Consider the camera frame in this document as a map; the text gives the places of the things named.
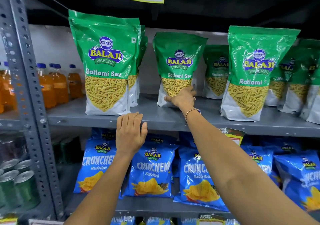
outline potato chip image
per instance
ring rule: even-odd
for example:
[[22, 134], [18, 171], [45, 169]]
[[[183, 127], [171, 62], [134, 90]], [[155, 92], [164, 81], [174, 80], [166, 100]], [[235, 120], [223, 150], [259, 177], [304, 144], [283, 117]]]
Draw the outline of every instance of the potato chip image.
[[197, 185], [190, 185], [189, 189], [184, 189], [185, 195], [193, 201], [210, 202], [216, 201], [220, 198], [215, 187], [206, 179], [202, 180]]
[[131, 183], [133, 185], [133, 189], [136, 191], [135, 195], [161, 195], [168, 191], [166, 189], [168, 184], [158, 184], [155, 178], [151, 178], [146, 182], [139, 182], [138, 184]]
[[92, 190], [94, 185], [98, 182], [98, 180], [102, 177], [103, 172], [99, 171], [95, 175], [91, 177], [84, 178], [84, 181], [78, 181], [81, 192], [88, 192]]
[[312, 196], [307, 196], [306, 202], [302, 202], [302, 205], [306, 208], [306, 211], [315, 211], [320, 209], [320, 191], [312, 186], [310, 189]]

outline bracelet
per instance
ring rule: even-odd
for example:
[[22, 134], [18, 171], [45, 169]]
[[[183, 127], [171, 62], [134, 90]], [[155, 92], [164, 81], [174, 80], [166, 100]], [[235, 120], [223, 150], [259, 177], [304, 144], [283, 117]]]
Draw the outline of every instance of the bracelet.
[[197, 110], [200, 114], [201, 114], [201, 110], [197, 109], [197, 108], [192, 108], [190, 110], [187, 111], [187, 113], [184, 115], [184, 119], [186, 120], [186, 125], [187, 125], [187, 115], [189, 114], [189, 112], [191, 112], [192, 110]]

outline perforated metal post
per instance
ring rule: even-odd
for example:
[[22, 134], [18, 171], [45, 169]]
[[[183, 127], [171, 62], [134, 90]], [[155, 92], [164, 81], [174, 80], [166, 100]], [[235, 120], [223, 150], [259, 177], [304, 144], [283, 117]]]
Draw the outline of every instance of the perforated metal post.
[[40, 219], [56, 219], [54, 203], [50, 191], [50, 184], [44, 160], [49, 159], [52, 153], [48, 127], [40, 123], [45, 119], [45, 108], [42, 103], [42, 94], [39, 86], [35, 57], [32, 49], [30, 32], [24, 0], [0, 0], [0, 29], [5, 51], [11, 71], [12, 85], [18, 103], [20, 121], [25, 128], [24, 134], [32, 170], [35, 173], [41, 204], [37, 207], [39, 214], [33, 217]]

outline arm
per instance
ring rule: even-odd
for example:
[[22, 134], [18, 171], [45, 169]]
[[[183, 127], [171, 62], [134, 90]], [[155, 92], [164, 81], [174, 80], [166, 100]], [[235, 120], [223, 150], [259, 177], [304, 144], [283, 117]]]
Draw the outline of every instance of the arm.
[[[185, 115], [194, 107], [195, 93], [190, 86], [165, 100]], [[240, 146], [199, 112], [189, 112], [187, 123], [222, 200], [241, 224], [319, 225], [291, 201]]]
[[147, 123], [140, 132], [142, 114], [130, 113], [117, 120], [116, 155], [110, 167], [66, 220], [65, 225], [110, 224], [123, 179], [134, 154], [146, 140]]

